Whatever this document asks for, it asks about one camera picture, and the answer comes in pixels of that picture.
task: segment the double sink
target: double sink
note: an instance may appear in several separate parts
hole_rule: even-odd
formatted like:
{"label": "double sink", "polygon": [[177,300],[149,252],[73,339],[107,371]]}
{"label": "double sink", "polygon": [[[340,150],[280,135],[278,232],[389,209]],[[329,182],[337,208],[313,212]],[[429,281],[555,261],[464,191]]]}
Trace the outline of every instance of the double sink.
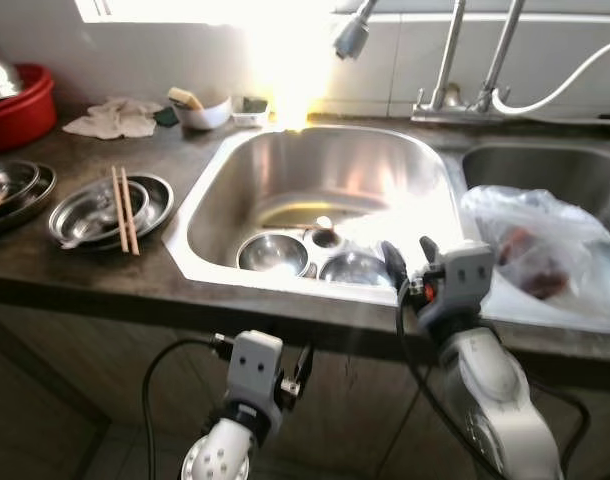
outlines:
{"label": "double sink", "polygon": [[[324,215],[353,242],[376,246],[379,240],[392,241],[413,271],[425,263],[418,245],[422,235],[443,249],[480,238],[475,222],[458,204],[468,188],[483,184],[547,189],[589,211],[610,230],[610,142],[527,136],[517,142],[508,136],[458,134],[450,143],[436,132],[415,137],[425,142],[358,126],[229,137],[167,228],[167,249],[189,280],[393,306],[391,288],[237,269],[237,251],[264,225],[311,224]],[[597,261],[604,263],[610,288],[610,248],[601,253]],[[483,314],[610,331],[610,316],[538,301],[501,275],[494,276]]]}

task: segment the stainless steel sink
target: stainless steel sink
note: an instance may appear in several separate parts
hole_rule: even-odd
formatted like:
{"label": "stainless steel sink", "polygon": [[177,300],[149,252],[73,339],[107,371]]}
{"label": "stainless steel sink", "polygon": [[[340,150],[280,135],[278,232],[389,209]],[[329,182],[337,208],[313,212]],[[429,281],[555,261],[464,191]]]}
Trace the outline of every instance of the stainless steel sink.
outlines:
{"label": "stainless steel sink", "polygon": [[[592,213],[610,231],[610,151],[529,141],[487,144],[467,152],[462,157],[462,168],[467,188],[506,185],[547,189],[557,198]],[[461,220],[470,224],[464,216]],[[468,236],[475,235],[470,231]],[[495,275],[483,313],[521,323],[610,331],[610,246],[594,246],[591,251],[591,271],[596,273],[592,273],[590,283],[596,295],[605,299],[601,305],[591,302],[590,306],[571,294],[541,302]]]}
{"label": "stainless steel sink", "polygon": [[490,145],[466,154],[463,171],[470,188],[547,189],[587,210],[610,231],[610,155],[580,148]]}
{"label": "stainless steel sink", "polygon": [[392,241],[410,269],[424,264],[415,240],[422,234],[441,245],[463,238],[447,172],[431,148],[384,130],[317,126],[226,139],[163,239],[191,280],[394,304],[391,288],[234,268],[240,245],[264,225],[322,215],[356,248],[379,255],[378,241]]}

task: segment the stainless steel bowl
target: stainless steel bowl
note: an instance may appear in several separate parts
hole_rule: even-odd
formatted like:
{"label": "stainless steel bowl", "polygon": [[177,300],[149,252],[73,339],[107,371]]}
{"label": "stainless steel bowl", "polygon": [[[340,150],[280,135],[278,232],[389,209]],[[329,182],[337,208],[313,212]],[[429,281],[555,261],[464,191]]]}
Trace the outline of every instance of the stainless steel bowl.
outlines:
{"label": "stainless steel bowl", "polygon": [[36,165],[29,162],[0,162],[0,191],[7,188],[5,200],[0,205],[0,212],[22,203],[29,191],[40,177]]}
{"label": "stainless steel bowl", "polygon": [[[139,183],[127,183],[135,212],[134,224],[138,229],[147,216],[149,195]],[[96,182],[63,200],[50,215],[48,228],[56,240],[70,245],[70,248],[118,235],[118,217],[111,180]]]}
{"label": "stainless steel bowl", "polygon": [[281,233],[261,233],[241,246],[236,265],[244,270],[302,276],[309,269],[309,255],[297,238]]}
{"label": "stainless steel bowl", "polygon": [[[136,236],[141,238],[156,229],[172,213],[174,191],[167,181],[150,173],[133,173],[128,175],[127,179],[145,187],[149,195],[149,205],[147,206],[145,219],[142,225],[136,229]],[[79,250],[111,250],[120,248],[120,246],[119,237],[115,235],[99,242],[85,242],[80,245]]]}
{"label": "stainless steel bowl", "polygon": [[385,263],[361,252],[345,252],[332,257],[323,265],[318,278],[327,282],[392,286]]}
{"label": "stainless steel bowl", "polygon": [[23,91],[23,82],[16,67],[0,59],[0,100],[15,97]]}
{"label": "stainless steel bowl", "polygon": [[38,168],[40,178],[29,193],[13,209],[5,213],[0,209],[0,233],[28,222],[49,204],[56,186],[56,173],[46,165]]}

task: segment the white cloth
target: white cloth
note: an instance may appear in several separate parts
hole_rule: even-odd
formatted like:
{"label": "white cloth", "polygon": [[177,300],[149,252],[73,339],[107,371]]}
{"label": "white cloth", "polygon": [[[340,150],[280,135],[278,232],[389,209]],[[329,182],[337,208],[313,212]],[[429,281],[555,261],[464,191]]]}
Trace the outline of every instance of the white cloth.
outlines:
{"label": "white cloth", "polygon": [[107,103],[89,107],[88,116],[77,118],[63,127],[67,133],[109,140],[119,137],[150,137],[156,121],[153,113],[163,107],[132,98],[107,99]]}

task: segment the stacked plates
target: stacked plates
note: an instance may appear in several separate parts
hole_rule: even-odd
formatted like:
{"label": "stacked plates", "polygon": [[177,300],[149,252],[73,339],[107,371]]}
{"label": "stacked plates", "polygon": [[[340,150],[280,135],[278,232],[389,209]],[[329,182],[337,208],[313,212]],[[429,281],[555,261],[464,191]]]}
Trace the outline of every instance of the stacked plates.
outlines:
{"label": "stacked plates", "polygon": [[0,232],[34,218],[43,210],[54,191],[56,174],[45,166],[29,162],[0,162]]}
{"label": "stacked plates", "polygon": [[[137,237],[167,219],[174,203],[169,183],[150,174],[128,175]],[[50,215],[51,236],[64,249],[82,251],[120,248],[112,179],[92,183],[63,200]]]}

